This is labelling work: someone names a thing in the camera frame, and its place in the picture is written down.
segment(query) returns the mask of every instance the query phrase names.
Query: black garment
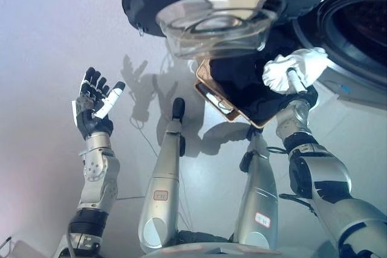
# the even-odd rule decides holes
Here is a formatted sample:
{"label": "black garment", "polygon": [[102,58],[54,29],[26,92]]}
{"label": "black garment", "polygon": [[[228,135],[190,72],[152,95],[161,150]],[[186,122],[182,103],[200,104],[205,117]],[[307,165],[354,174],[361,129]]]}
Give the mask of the black garment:
{"label": "black garment", "polygon": [[294,38],[283,29],[274,28],[264,50],[241,57],[211,60],[211,76],[221,85],[229,102],[253,122],[261,123],[298,97],[297,94],[278,94],[265,86],[262,81],[263,67],[278,54],[287,56],[298,48]]}

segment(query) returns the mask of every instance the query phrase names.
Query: white cloth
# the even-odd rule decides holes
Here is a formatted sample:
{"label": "white cloth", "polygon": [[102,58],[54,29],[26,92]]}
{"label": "white cloth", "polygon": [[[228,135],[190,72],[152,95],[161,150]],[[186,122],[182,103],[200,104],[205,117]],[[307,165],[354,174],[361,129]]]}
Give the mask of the white cloth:
{"label": "white cloth", "polygon": [[294,94],[296,90],[289,84],[287,70],[294,68],[304,86],[309,87],[332,63],[327,56],[323,48],[303,48],[294,51],[287,57],[279,54],[275,60],[265,64],[262,81],[274,92]]}

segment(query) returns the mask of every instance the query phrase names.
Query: silver robot leg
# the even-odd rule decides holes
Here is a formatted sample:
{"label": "silver robot leg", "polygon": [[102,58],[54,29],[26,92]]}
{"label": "silver robot leg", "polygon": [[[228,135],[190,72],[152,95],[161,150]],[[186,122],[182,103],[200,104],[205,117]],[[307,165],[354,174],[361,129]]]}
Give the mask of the silver robot leg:
{"label": "silver robot leg", "polygon": [[181,144],[181,119],[184,100],[174,101],[172,121],[166,129],[145,196],[138,225],[138,238],[145,253],[174,244],[177,233],[179,200],[179,156],[184,154]]}
{"label": "silver robot leg", "polygon": [[278,235],[278,200],[267,144],[258,130],[253,130],[251,142],[240,168],[248,173],[246,188],[233,241],[268,249],[276,249]]}

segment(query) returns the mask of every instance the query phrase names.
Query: white floor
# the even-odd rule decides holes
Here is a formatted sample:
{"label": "white floor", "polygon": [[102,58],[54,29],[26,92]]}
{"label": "white floor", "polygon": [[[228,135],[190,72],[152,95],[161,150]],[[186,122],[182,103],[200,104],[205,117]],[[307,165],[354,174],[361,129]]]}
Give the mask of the white floor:
{"label": "white floor", "polygon": [[[89,66],[111,84],[127,84],[110,114],[121,162],[119,197],[144,195],[156,160],[149,143],[158,153],[173,99],[183,97],[187,156],[181,159],[181,214],[195,231],[232,234],[246,182],[238,166],[248,145],[240,140],[247,125],[225,123],[205,104],[194,91],[191,64],[171,57],[164,39],[140,37],[120,1],[0,0],[0,241],[13,236],[12,257],[50,257],[74,214],[83,186],[77,156],[83,140],[70,101]],[[353,196],[386,213],[386,111],[344,103],[317,88],[321,104],[310,117],[316,139],[348,167]],[[272,121],[264,137],[270,146],[281,146],[275,127]],[[278,192],[291,193],[287,159],[272,155],[271,164]],[[141,255],[142,202],[115,203],[103,235],[104,257]],[[279,215],[281,251],[333,257],[306,208],[280,200]],[[182,221],[179,228],[186,228]]]}

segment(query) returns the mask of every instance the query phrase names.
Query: washing machine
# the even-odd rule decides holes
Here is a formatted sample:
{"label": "washing machine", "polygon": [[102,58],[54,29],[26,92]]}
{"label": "washing machine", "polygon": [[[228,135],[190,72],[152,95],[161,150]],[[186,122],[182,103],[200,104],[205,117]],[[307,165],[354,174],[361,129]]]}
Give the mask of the washing machine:
{"label": "washing machine", "polygon": [[320,81],[345,100],[387,107],[386,0],[122,0],[129,23],[187,59],[264,50],[273,27],[334,65]]}
{"label": "washing machine", "polygon": [[292,21],[301,44],[334,62],[320,81],[341,99],[387,108],[387,1],[324,0]]}

